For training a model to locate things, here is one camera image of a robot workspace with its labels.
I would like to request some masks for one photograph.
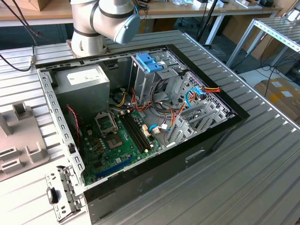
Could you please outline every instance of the table leg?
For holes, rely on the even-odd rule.
[[[277,13],[278,13],[278,12],[272,13],[272,14],[270,15],[269,18],[274,18],[274,17],[277,15]],[[261,30],[261,31],[258,33],[258,35],[256,36],[256,38],[254,39],[254,41],[253,41],[253,43],[251,44],[251,46],[248,48],[247,53],[251,52],[251,50],[252,50],[253,48],[255,48],[256,44],[258,43],[258,41],[260,41],[260,39],[262,38],[263,34],[264,34],[264,31]]]
[[[278,56],[276,56],[276,58],[272,61],[271,66],[274,66],[275,63],[277,63],[277,61],[281,58],[281,56],[286,52],[286,50],[288,49],[288,46],[285,46],[283,48],[283,50],[278,54]]]
[[[229,60],[227,61],[226,65],[228,67],[230,67],[235,58],[237,57],[237,55],[239,54],[241,48],[243,47],[245,41],[247,40],[247,38],[249,37],[249,34],[251,33],[251,31],[253,30],[254,27],[254,19],[251,21],[250,25],[248,26],[246,32],[244,33],[244,35],[242,36],[242,38],[240,39],[240,42],[238,43],[238,45],[236,46],[235,50],[233,51],[233,53],[231,54]]]
[[[224,19],[224,15],[223,14],[217,16],[217,19],[216,19],[216,21],[214,23],[214,26],[212,27],[212,29],[210,31],[210,35],[208,36],[208,38],[207,38],[207,40],[205,42],[206,45],[211,45],[211,43],[212,43],[213,39],[215,38],[216,33],[217,33],[217,31],[218,31],[218,29],[219,29],[219,27],[220,27],[223,19]]]

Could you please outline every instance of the slotted metal surface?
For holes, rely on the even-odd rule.
[[[300,51],[300,24],[291,22],[286,18],[264,18],[255,19],[254,25],[265,31],[278,41],[292,48],[294,51]]]
[[[299,128],[265,102],[188,35],[167,31],[137,35],[127,45],[107,41],[112,52],[175,44],[251,117],[222,147],[200,163],[104,218],[101,225],[293,225],[300,217]],[[3,51],[26,67],[30,48]],[[38,61],[72,58],[66,44],[37,49]],[[0,61],[0,111],[16,99],[34,109],[52,161],[0,183],[1,220],[9,224],[56,224],[44,174],[66,165],[34,70],[13,71]],[[85,209],[64,224],[89,224]]]

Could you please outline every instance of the green motherboard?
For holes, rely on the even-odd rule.
[[[80,128],[83,138],[79,152],[85,165],[83,176],[86,185],[161,149],[158,141],[151,134],[148,133],[147,136],[144,134],[144,122],[137,111],[116,115],[114,120],[114,126],[118,127],[118,131],[107,135],[101,135],[96,122]],[[112,126],[109,121],[108,118],[98,120],[101,129]]]

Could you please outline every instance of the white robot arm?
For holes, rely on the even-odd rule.
[[[72,50],[79,56],[106,52],[104,36],[126,44],[138,33],[140,18],[132,0],[71,0]]]

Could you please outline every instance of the ram slot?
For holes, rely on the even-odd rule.
[[[150,144],[145,138],[144,134],[141,132],[139,127],[136,125],[135,121],[130,115],[125,115],[120,118],[125,129],[128,131],[130,137],[138,147],[140,153],[143,153],[146,149],[150,149]]]

